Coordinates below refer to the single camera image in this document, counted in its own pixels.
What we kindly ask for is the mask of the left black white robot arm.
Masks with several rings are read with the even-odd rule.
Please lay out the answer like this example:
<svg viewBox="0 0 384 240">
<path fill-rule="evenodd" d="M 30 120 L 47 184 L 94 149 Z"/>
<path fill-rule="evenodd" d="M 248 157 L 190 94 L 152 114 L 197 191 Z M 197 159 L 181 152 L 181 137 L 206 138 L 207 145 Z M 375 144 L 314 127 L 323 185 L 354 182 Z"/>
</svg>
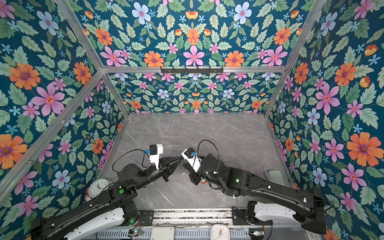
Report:
<svg viewBox="0 0 384 240">
<path fill-rule="evenodd" d="M 167 182 L 182 161 L 181 157 L 162 158 L 159 166 L 145 170 L 136 164 L 126 165 L 118 172 L 118 180 L 90 201 L 56 217 L 33 220 L 28 239 L 81 240 L 122 223 L 135 224 L 140 216 L 133 201 L 137 191 L 157 179 Z"/>
</svg>

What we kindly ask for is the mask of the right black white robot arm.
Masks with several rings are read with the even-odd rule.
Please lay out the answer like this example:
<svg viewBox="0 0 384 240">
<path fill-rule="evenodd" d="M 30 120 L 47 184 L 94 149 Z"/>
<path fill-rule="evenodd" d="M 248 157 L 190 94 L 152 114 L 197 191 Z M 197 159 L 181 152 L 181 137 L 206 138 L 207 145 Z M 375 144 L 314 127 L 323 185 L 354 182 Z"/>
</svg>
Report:
<svg viewBox="0 0 384 240">
<path fill-rule="evenodd" d="M 193 149 L 187 149 L 182 157 L 193 184 L 198 185 L 205 180 L 227 196 L 248 196 L 281 205 L 294 211 L 294 220 L 306 231 L 326 233 L 324 195 L 321 190 L 312 188 L 304 191 L 285 187 L 249 171 L 227 167 L 212 154 L 200 158 Z"/>
</svg>

